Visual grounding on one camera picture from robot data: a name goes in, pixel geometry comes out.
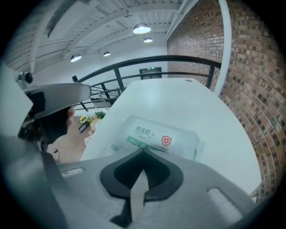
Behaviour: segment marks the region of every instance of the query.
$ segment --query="wet wipes package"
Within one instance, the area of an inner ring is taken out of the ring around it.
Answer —
[[[120,152],[132,153],[138,148],[159,150],[199,161],[202,142],[193,131],[131,115],[118,127],[103,150],[111,155]]]

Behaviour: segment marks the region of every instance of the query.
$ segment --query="black handrail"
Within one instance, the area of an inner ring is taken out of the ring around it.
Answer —
[[[122,61],[116,64],[112,64],[109,66],[106,66],[104,68],[101,68],[95,72],[92,72],[88,74],[87,76],[79,79],[77,83],[81,83],[83,81],[86,81],[94,76],[100,75],[102,73],[115,70],[117,68],[122,68],[134,64],[142,64],[142,63],[149,63],[149,62],[159,62],[159,61],[182,61],[182,62],[192,62],[192,63],[198,63],[198,64],[205,64],[209,66],[214,66],[215,68],[221,68],[221,63],[210,60],[210,59],[204,59],[194,56],[185,56],[185,55],[158,55],[158,56],[150,56],[150,57],[143,57],[143,58],[137,58],[137,59],[130,59],[126,61]]]
[[[201,73],[194,73],[194,72],[151,72],[151,73],[144,73],[144,74],[137,74],[137,75],[132,75],[132,76],[125,76],[125,77],[121,77],[120,75],[120,71],[119,68],[122,67],[126,67],[126,66],[130,66],[130,65],[134,65],[134,64],[142,64],[142,63],[149,63],[149,62],[158,62],[158,61],[181,61],[181,62],[191,62],[191,63],[198,63],[198,64],[204,64],[204,65],[209,65],[210,69],[209,69],[209,74],[201,74]],[[87,76],[77,80],[76,82],[81,83],[84,82],[92,77],[95,77],[97,75],[100,75],[102,73],[114,70],[115,79],[112,80],[108,80],[108,81],[104,81],[101,83],[97,83],[92,85],[91,87],[94,88],[98,88],[98,89],[102,89],[102,91],[99,91],[99,93],[93,93],[92,95],[97,95],[97,94],[105,94],[106,95],[106,99],[104,99],[105,101],[110,101],[110,105],[112,105],[114,103],[114,101],[117,99],[118,96],[121,95],[121,93],[124,91],[124,89],[126,87],[124,87],[123,81],[124,79],[128,79],[128,78],[133,78],[133,77],[140,77],[140,76],[150,76],[150,78],[152,78],[152,76],[159,76],[161,77],[162,75],[193,75],[193,76],[202,76],[202,77],[207,77],[207,82],[206,82],[206,87],[210,88],[211,86],[211,82],[214,76],[214,71],[215,68],[221,68],[221,63],[213,61],[213,60],[209,60],[209,59],[203,59],[203,58],[199,58],[199,57],[193,57],[193,56],[183,56],[183,55],[159,55],[159,56],[150,56],[150,57],[143,57],[143,58],[137,58],[137,59],[131,59],[131,60],[126,60],[126,61],[122,61],[116,64],[112,64],[109,66],[106,66],[104,68],[101,68],[97,71],[94,71],[90,74],[88,74]],[[117,81],[119,88],[116,89],[110,89],[107,90],[105,87],[106,83],[110,83],[113,81]],[[110,95],[116,95],[116,97],[114,98],[110,98]],[[85,109],[86,111],[87,108],[84,106],[85,104],[88,103],[94,103],[94,101],[92,102],[84,102],[84,103],[80,103],[80,104],[76,104],[77,105],[82,105],[83,108],[82,109],[75,109],[75,110],[83,110]]]

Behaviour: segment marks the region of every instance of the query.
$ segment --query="person's hand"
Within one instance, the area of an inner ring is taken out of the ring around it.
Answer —
[[[72,125],[72,121],[73,121],[73,116],[75,115],[75,111],[73,110],[73,108],[71,107],[68,111],[67,111],[67,126],[71,126]]]

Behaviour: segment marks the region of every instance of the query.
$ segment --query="doorway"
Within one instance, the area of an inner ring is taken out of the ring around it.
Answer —
[[[152,72],[162,72],[162,68],[158,67],[151,67],[151,68],[143,68],[139,70],[140,74],[146,74],[146,73],[152,73]],[[148,76],[141,76],[142,80],[147,80],[147,79],[158,79],[162,78],[161,74],[155,74],[155,75],[148,75]]]

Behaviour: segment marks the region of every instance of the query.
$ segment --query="ceiling light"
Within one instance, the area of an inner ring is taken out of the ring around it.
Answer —
[[[153,41],[152,38],[145,38],[145,39],[144,39],[144,42],[145,42],[145,43],[150,43],[150,42],[152,42],[152,41]]]
[[[71,56],[71,62],[75,62],[81,58],[80,54],[74,54]]]
[[[111,53],[110,52],[105,52],[104,54],[103,54],[103,56],[109,56]]]
[[[145,23],[139,23],[134,26],[133,33],[135,34],[145,34],[151,31],[151,28]]]

